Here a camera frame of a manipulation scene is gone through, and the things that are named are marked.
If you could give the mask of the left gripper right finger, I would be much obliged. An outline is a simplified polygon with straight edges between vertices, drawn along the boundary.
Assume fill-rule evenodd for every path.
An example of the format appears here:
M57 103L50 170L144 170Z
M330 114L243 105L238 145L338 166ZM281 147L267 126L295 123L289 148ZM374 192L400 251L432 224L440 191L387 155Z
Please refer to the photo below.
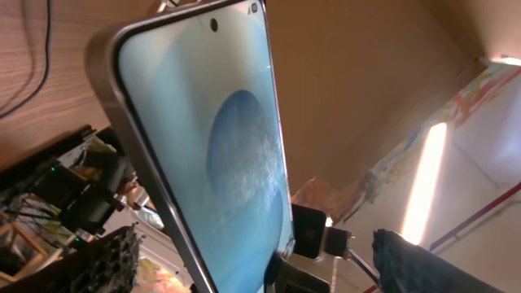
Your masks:
M372 248L383 293L500 292L393 231L376 230Z

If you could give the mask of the Galaxy S25 smartphone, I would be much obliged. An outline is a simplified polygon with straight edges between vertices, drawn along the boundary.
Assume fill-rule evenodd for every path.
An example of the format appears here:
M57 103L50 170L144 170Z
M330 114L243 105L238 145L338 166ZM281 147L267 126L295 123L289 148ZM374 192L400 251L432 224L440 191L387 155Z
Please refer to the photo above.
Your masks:
M106 28L85 70L197 289L274 291L294 237L265 4Z

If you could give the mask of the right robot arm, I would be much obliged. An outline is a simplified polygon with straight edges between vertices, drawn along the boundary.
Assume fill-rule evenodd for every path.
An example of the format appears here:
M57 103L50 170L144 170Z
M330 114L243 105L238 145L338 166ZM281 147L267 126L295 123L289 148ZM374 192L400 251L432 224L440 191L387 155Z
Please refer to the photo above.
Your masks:
M183 292L192 283L111 128L83 126L3 168L1 230L37 253L9 291Z

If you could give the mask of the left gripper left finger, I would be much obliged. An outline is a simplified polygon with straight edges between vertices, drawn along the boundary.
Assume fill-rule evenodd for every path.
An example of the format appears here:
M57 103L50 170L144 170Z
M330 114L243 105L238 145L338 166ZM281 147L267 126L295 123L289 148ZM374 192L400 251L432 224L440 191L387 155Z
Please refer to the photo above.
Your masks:
M134 225L122 226L62 260L2 287L1 293L130 292L138 271L141 243Z

